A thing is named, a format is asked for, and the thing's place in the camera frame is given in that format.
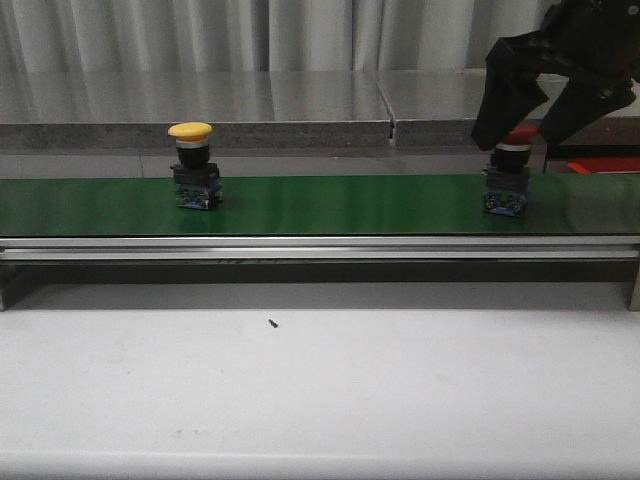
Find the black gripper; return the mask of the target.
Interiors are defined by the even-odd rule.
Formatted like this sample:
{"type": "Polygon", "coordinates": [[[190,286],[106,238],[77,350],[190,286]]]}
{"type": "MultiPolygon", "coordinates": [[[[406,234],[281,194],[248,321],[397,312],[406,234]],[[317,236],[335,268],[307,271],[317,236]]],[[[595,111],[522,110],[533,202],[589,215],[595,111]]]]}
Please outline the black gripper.
{"type": "Polygon", "coordinates": [[[538,29],[499,38],[486,57],[486,68],[471,131],[475,144],[483,151],[494,148],[548,100],[538,84],[540,73],[573,78],[539,126],[547,144],[560,144],[635,101],[630,79],[639,78],[639,3],[555,3],[538,29]]]}

